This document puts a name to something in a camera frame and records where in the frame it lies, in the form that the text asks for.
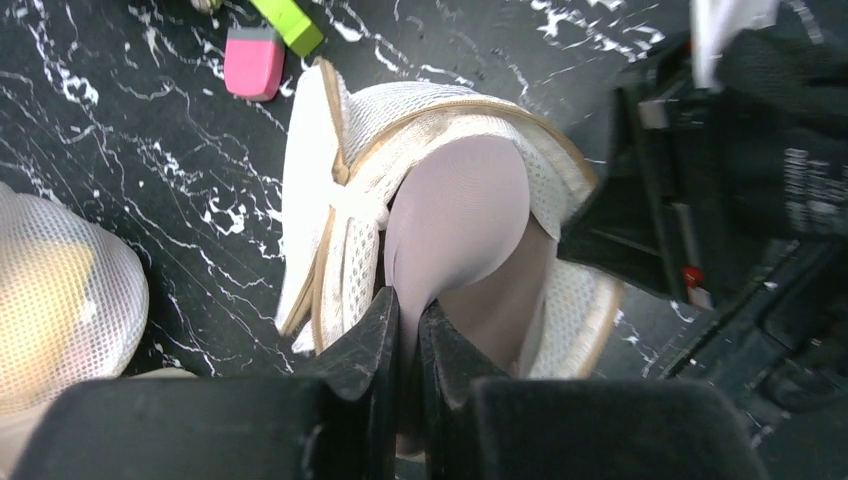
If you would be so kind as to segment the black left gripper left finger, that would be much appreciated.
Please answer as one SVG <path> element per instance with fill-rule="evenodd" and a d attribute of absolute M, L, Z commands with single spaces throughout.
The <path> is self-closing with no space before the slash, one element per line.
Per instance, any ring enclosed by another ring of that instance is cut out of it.
<path fill-rule="evenodd" d="M 17 479 L 391 479 L 399 305 L 361 321 L 290 376 L 121 378 L 48 409 Z"/>

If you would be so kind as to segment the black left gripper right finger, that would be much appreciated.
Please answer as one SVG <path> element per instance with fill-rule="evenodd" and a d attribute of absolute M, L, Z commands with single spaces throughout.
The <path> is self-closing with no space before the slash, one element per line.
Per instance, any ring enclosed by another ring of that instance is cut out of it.
<path fill-rule="evenodd" d="M 438 304 L 419 325 L 432 479 L 763 479 L 741 419 L 679 380 L 518 380 Z"/>

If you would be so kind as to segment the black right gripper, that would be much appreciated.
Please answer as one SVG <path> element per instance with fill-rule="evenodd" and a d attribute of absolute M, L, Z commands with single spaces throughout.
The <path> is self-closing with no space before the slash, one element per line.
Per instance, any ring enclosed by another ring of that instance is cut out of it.
<path fill-rule="evenodd" d="M 847 234 L 847 51 L 745 30 L 695 85 L 676 37 L 622 70 L 607 173 L 562 230 L 561 259 L 713 309 L 777 239 Z"/>

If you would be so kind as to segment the beige mauve bra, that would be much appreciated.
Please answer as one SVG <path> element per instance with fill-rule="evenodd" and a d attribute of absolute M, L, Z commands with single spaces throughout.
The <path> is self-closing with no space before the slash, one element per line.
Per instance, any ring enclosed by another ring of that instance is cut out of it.
<path fill-rule="evenodd" d="M 400 307 L 397 453 L 424 448 L 420 320 L 438 302 L 496 366 L 527 374 L 538 354 L 555 240 L 530 211 L 525 164 L 508 140 L 475 136 L 427 155 L 402 181 L 383 253 Z"/>

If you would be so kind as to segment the beige-trimmed white mesh laundry bag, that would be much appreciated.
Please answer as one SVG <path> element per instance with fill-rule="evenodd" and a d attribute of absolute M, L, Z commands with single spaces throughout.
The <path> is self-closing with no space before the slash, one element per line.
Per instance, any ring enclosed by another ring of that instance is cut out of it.
<path fill-rule="evenodd" d="M 285 148 L 285 278 L 275 317 L 295 351 L 321 353 L 359 322 L 374 296 L 379 235 L 401 182 L 437 148 L 478 136 L 517 148 L 531 213 L 561 240 L 597 177 L 543 119 L 455 84 L 400 81 L 352 92 L 322 57 L 303 71 Z"/>

